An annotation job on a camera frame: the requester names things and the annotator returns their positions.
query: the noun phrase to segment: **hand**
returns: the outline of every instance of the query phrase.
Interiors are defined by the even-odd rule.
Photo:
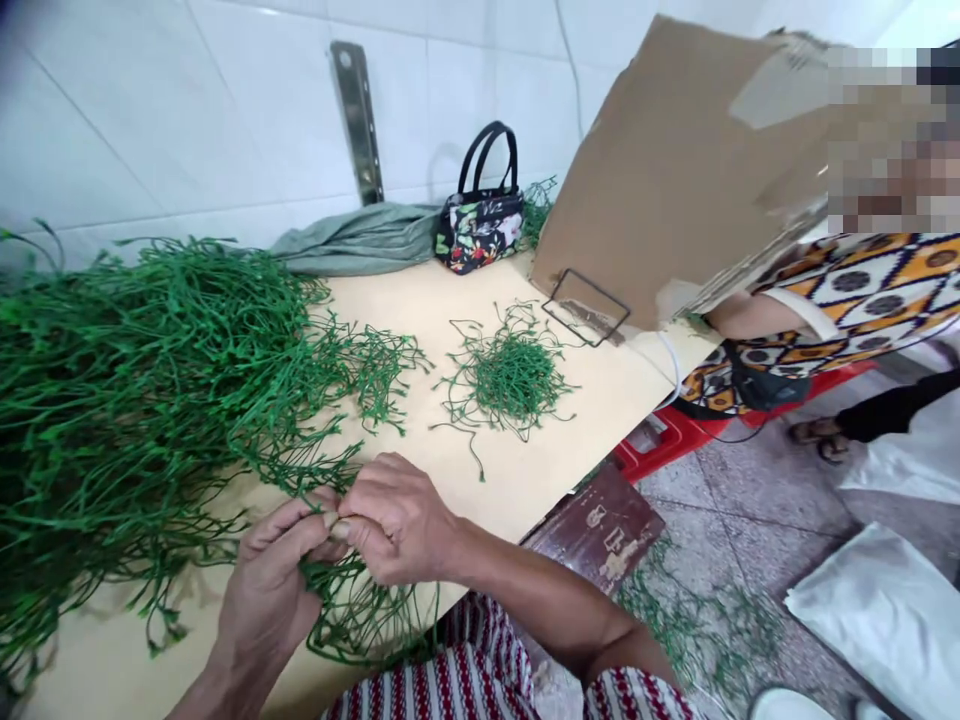
[[[299,563],[335,562],[346,547],[330,539],[339,498],[329,488],[291,500],[254,525],[240,541],[237,565],[220,610],[212,662],[243,662],[280,670],[320,615],[320,598],[306,589]]]
[[[357,549],[378,583],[453,579],[460,520],[401,455],[380,453],[364,465],[339,512],[333,536]]]

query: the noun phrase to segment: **white tiled wall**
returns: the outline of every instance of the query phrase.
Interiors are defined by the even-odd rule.
[[[387,198],[429,202],[453,192],[467,146],[494,118],[517,132],[521,184],[562,177],[578,113],[589,127],[658,11],[745,35],[787,25],[860,45],[928,42],[921,28],[931,25],[938,38],[960,35],[955,0],[6,5],[0,226],[46,242],[31,219],[48,220],[70,267],[137,235],[266,247],[290,227],[358,207],[331,40],[366,51]],[[504,155],[492,154],[485,175],[499,176]],[[0,245],[0,260],[13,252]]]

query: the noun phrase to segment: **bag handle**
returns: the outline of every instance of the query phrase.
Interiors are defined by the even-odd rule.
[[[467,173],[470,171],[470,164],[473,161],[473,154],[477,151],[477,148],[480,147],[480,143],[486,140],[486,144],[483,147],[483,150],[480,153],[480,157],[477,161],[477,169],[473,177],[473,189],[480,189],[480,175],[483,170],[483,164],[486,162],[487,155],[490,153],[490,148],[493,146],[494,141],[500,137],[503,133],[507,133],[507,143],[510,146],[510,165],[507,168],[507,173],[511,170],[513,171],[513,184],[517,184],[517,140],[513,135],[513,131],[504,125],[499,120],[494,120],[492,123],[487,125],[474,139],[473,143],[470,145],[470,149],[467,150],[467,156],[463,160],[463,167],[460,169],[460,182],[457,185],[457,192],[463,194],[464,188],[467,185]],[[507,179],[506,173],[503,176],[503,181],[501,181],[500,186],[503,187],[503,182]]]
[[[503,134],[507,136],[507,145],[510,148],[510,162],[507,165],[507,171],[503,174],[503,179],[500,181],[500,189],[503,190],[504,184],[507,182],[507,175],[512,175],[510,178],[510,187],[517,187],[517,138],[513,134],[513,130],[503,123],[500,123],[500,129],[487,139],[483,150],[480,151],[480,158],[477,160],[477,169],[473,174],[474,190],[480,189],[480,173],[483,170],[484,163],[487,161],[487,155],[490,154],[490,148],[493,147],[493,143],[496,142],[497,138]]]

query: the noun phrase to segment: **orange and black patterned fabric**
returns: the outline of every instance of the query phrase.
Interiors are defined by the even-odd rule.
[[[852,245],[845,239],[813,243],[757,290],[779,288],[805,298],[833,322],[834,336],[791,331],[738,340],[747,366],[807,377],[912,345],[960,314],[960,233],[874,235]],[[723,347],[687,377],[680,397],[727,415],[749,411],[730,382]]]

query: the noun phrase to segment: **light wooden tabletop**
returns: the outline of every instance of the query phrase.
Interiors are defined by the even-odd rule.
[[[456,352],[461,338],[450,319],[477,320],[492,332],[497,327],[494,301],[505,308],[516,300],[544,299],[527,282],[528,263],[526,258],[514,258],[458,277],[431,262],[390,275],[330,281],[332,307],[341,319],[415,335],[438,366],[429,376],[420,372],[404,376],[412,383],[408,397],[400,400],[408,413],[405,437],[391,427],[372,436],[359,424],[347,422],[338,440],[346,444],[364,439],[362,459],[381,451],[403,453],[430,473],[454,512],[514,542],[663,400],[674,375],[669,355],[652,333],[620,347],[603,343],[596,349],[566,349],[560,370],[570,384],[581,388],[564,396],[558,410],[563,416],[576,413],[576,419],[545,419],[526,444],[509,432],[480,431],[474,446],[487,480],[479,483],[467,449],[469,435],[427,429],[445,420],[440,407],[445,395],[431,387],[455,368],[446,353]],[[546,318],[539,309],[538,314]],[[563,328],[554,329],[561,339],[576,341]],[[675,323],[667,333],[684,375],[716,346],[685,323]],[[338,448],[339,443],[331,444],[330,450]],[[275,488],[247,479],[225,502],[251,507],[256,515],[282,499]],[[220,567],[188,573],[178,602],[190,634],[154,660],[147,654],[143,621],[122,610],[132,589],[102,587],[81,611],[62,620],[53,666],[37,682],[26,717],[162,717],[203,667],[229,572]],[[463,592],[456,586],[444,587],[441,611]],[[301,648],[270,696],[266,715],[316,717],[362,674]]]

